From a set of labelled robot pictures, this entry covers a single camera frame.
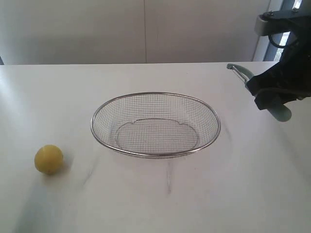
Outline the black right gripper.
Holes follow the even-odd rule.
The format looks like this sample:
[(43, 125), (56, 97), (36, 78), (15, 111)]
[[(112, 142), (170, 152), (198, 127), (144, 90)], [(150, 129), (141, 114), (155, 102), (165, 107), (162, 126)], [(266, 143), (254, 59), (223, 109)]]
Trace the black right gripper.
[(245, 70), (245, 87), (260, 110), (311, 96), (311, 21), (278, 19), (277, 24), (277, 31), (295, 35), (284, 46), (279, 63), (259, 75)]

